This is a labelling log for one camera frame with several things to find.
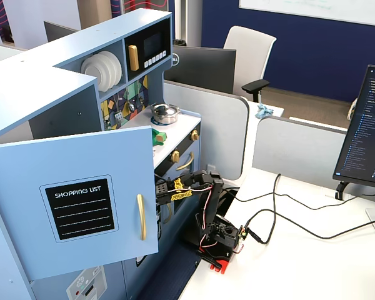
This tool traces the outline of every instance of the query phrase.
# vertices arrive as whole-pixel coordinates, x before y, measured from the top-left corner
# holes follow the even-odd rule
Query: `silver pot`
[[[178,120],[178,114],[181,113],[179,107],[172,104],[156,104],[151,106],[151,112],[158,123],[172,124]]]

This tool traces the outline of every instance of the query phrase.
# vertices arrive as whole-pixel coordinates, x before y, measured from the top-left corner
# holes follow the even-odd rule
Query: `gold knob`
[[[179,151],[178,150],[175,150],[174,152],[172,152],[172,154],[171,154],[171,161],[173,163],[178,163],[179,162]]]
[[[192,133],[190,134],[190,139],[192,141],[198,141],[199,140],[199,133],[198,133],[197,130],[192,131]]]

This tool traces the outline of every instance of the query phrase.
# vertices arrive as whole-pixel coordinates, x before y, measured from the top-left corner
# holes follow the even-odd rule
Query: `black cable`
[[[311,232],[310,230],[308,230],[308,229],[306,229],[305,227],[301,226],[300,224],[298,224],[298,223],[296,223],[296,222],[290,220],[288,217],[282,216],[281,214],[279,214],[279,213],[276,212],[276,211],[273,211],[273,210],[271,210],[271,209],[262,209],[262,210],[258,211],[253,217],[251,217],[251,218],[249,219],[249,221],[246,223],[246,225],[248,226],[248,224],[250,223],[250,221],[251,221],[253,218],[255,218],[259,213],[261,213],[261,212],[263,212],[263,211],[269,211],[269,212],[271,212],[271,213],[274,213],[274,214],[276,214],[277,216],[279,216],[279,217],[281,217],[281,218],[284,218],[285,220],[289,221],[290,223],[293,223],[294,225],[300,227],[302,230],[306,231],[307,233],[309,233],[309,234],[311,234],[311,235],[313,235],[313,236],[315,236],[316,238],[319,238],[319,239],[334,239],[334,238],[336,238],[336,237],[338,237],[338,236],[341,236],[341,235],[343,235],[343,234],[349,233],[350,231],[357,230],[357,229],[359,229],[359,228],[362,228],[362,227],[365,227],[365,226],[368,226],[368,225],[371,225],[371,224],[375,224],[375,221],[371,221],[371,222],[368,222],[368,223],[365,223],[365,224],[362,224],[362,225],[356,226],[356,227],[354,227],[354,228],[351,228],[351,229],[345,230],[345,231],[340,232],[340,233],[338,233],[338,234],[335,234],[335,235],[333,235],[333,236],[326,236],[326,237],[325,237],[325,236],[319,236],[318,234]]]
[[[249,201],[252,201],[252,200],[256,200],[256,199],[259,199],[259,198],[262,198],[262,197],[265,197],[265,196],[268,196],[268,195],[272,195],[273,192],[269,192],[267,194],[263,194],[261,196],[258,196],[258,197],[254,197],[254,198],[251,198],[251,199],[248,199],[248,200],[240,200],[239,198],[237,198],[234,194],[232,194],[231,192],[227,191],[227,189],[222,189],[223,191],[226,191],[228,194],[230,194],[234,199],[238,200],[239,202],[249,202]]]
[[[162,179],[162,180],[165,181],[165,182],[167,181],[167,179],[161,177],[160,175],[157,175],[156,173],[154,173],[154,175],[155,175],[156,177],[158,177],[159,179]]]
[[[276,184],[278,183],[278,179],[281,177],[281,173],[279,173],[276,178],[275,178],[275,181],[274,181],[274,188],[272,190],[272,201],[274,203],[274,222],[272,222],[272,227],[271,227],[271,231],[269,232],[269,236],[267,238],[267,240],[265,242],[263,242],[261,239],[258,239],[257,242],[263,244],[263,245],[268,245],[269,241],[271,240],[271,236],[273,235],[273,232],[274,232],[274,229],[275,229],[275,225],[276,225],[276,199],[275,199],[275,190],[276,190]],[[246,223],[245,225],[245,229],[248,228],[249,226],[249,221]]]
[[[239,202],[249,202],[249,201],[252,201],[252,200],[256,200],[256,199],[259,199],[259,198],[262,198],[262,197],[265,197],[265,196],[268,196],[268,195],[271,195],[272,192],[269,192],[267,194],[263,194],[261,196],[258,196],[258,197],[255,197],[255,198],[251,198],[251,199],[248,199],[248,200],[240,200],[239,198],[237,198],[234,194],[232,194],[231,192],[227,191],[226,189],[223,189],[223,191],[226,191],[228,194],[230,194],[234,199],[236,199],[237,201]],[[340,206],[340,205],[343,205],[349,201],[352,201],[356,198],[358,198],[358,196],[355,196],[355,197],[352,197],[346,201],[343,201],[343,202],[340,202],[339,204],[329,204],[329,205],[325,205],[325,206],[321,206],[321,207],[309,207],[307,205],[305,205],[304,203],[298,201],[297,199],[294,199],[292,196],[288,195],[288,194],[278,194],[278,193],[275,193],[275,195],[279,196],[279,197],[288,197],[290,199],[292,199],[293,201],[296,201],[297,203],[303,205],[304,207],[308,208],[308,209],[311,209],[312,211],[317,211],[319,209],[322,209],[322,208],[331,208],[331,207],[334,207],[334,206]],[[362,196],[366,196],[366,197],[375,197],[375,194],[373,195],[367,195],[367,194],[363,194]]]
[[[287,194],[282,194],[282,195],[280,195],[280,194],[276,194],[276,195],[277,195],[277,196],[281,196],[281,197],[286,196],[286,197],[292,199],[293,201],[296,201],[297,203],[303,205],[304,207],[306,207],[306,208],[308,208],[308,209],[311,209],[312,211],[317,211],[318,209],[322,209],[322,208],[331,208],[331,207],[333,207],[333,206],[340,206],[340,205],[343,205],[343,204],[345,204],[345,203],[347,203],[347,202],[349,202],[349,201],[352,201],[352,200],[358,198],[358,196],[355,196],[355,197],[352,197],[352,198],[350,198],[350,199],[347,199],[346,201],[340,202],[339,204],[329,204],[329,205],[324,205],[324,206],[321,206],[321,207],[313,208],[313,207],[309,207],[309,206],[305,205],[304,203],[302,203],[302,202],[300,202],[300,201],[294,199],[294,198],[291,197],[290,195],[287,195]]]

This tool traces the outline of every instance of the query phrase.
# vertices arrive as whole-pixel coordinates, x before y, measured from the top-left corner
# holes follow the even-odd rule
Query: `toy kitchen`
[[[135,299],[193,196],[201,116],[165,103],[171,13],[138,9],[0,62],[0,299]]]

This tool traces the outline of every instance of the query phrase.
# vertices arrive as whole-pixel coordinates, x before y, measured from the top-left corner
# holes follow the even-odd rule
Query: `robotic arm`
[[[224,274],[233,249],[239,244],[242,226],[237,229],[232,223],[217,215],[219,195],[224,181],[218,172],[197,171],[182,175],[175,180],[156,184],[156,199],[160,205],[201,194],[201,213],[196,214],[199,227],[198,255],[211,263],[211,269]]]

